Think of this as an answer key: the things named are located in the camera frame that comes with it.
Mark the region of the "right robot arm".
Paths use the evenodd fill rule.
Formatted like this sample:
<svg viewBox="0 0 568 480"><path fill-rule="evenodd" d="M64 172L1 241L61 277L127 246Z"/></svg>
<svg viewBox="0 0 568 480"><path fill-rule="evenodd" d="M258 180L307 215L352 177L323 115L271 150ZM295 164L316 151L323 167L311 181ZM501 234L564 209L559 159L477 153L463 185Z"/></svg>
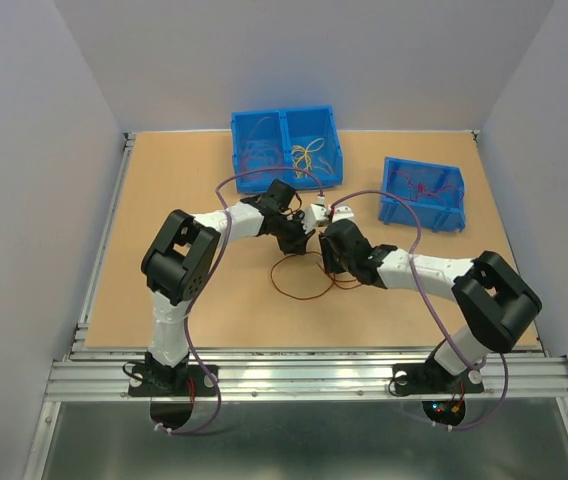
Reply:
<svg viewBox="0 0 568 480"><path fill-rule="evenodd" d="M422 363L393 375L397 396L451 391L490 353L512 350L542 310L542 302L496 252L473 259L418 255L394 245L372 246L352 220L339 220L319 236L325 268L385 290L413 290L424 301L436 296L457 304L465 324L446 333Z"/></svg>

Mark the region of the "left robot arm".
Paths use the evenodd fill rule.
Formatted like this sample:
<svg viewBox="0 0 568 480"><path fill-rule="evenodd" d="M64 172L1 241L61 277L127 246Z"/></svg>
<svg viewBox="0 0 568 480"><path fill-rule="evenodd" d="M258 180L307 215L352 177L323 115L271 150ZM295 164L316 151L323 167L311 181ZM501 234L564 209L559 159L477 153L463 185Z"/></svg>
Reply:
<svg viewBox="0 0 568 480"><path fill-rule="evenodd" d="M262 194L205 214L171 212L141 263L152 294L153 333L144 360L124 372L129 394L138 397L174 395L186 390L190 345L187 320L229 243L271 235L282 253L306 251L313 227L305 214L291 209L295 189L275 179Z"/></svg>

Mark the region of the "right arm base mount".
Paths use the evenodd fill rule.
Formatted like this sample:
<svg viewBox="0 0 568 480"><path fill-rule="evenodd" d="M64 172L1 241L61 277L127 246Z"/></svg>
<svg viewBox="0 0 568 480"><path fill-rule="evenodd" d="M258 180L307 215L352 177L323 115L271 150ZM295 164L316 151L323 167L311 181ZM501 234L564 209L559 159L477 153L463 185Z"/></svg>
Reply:
<svg viewBox="0 0 568 480"><path fill-rule="evenodd" d="M387 387L391 395L448 395L453 393L479 394L484 392L482 381L473 383L469 372L451 375L437 364L403 363L392 366Z"/></svg>

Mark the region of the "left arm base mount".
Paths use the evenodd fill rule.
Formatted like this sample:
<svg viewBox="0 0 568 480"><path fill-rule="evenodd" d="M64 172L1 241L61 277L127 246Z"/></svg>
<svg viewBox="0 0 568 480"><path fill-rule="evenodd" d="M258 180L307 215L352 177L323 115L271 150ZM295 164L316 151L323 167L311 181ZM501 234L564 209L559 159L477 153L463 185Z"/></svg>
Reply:
<svg viewBox="0 0 568 480"><path fill-rule="evenodd" d="M127 395L133 398L216 396L212 380L198 365L180 364L161 372L141 362L127 362L122 370L129 380Z"/></svg>

